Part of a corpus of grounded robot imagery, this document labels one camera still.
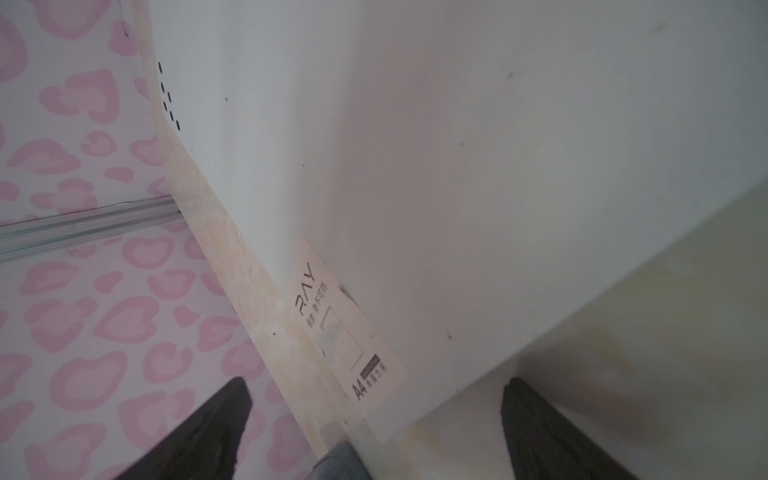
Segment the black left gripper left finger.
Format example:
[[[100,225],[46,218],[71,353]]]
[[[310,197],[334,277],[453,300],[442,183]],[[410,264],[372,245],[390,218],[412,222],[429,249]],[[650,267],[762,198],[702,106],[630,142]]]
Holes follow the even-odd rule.
[[[232,479],[251,409],[245,380],[231,379],[117,478]]]

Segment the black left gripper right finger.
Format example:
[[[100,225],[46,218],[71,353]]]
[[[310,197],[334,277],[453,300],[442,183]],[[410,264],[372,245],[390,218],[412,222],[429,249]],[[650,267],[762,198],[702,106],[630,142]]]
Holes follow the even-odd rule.
[[[517,479],[635,478],[521,378],[504,387],[501,421]]]

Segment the white folder with black inside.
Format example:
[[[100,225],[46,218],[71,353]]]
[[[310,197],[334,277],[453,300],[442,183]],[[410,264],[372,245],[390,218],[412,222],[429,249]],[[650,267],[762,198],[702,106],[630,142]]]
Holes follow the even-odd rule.
[[[161,106],[388,439],[767,175],[763,1],[153,1]]]

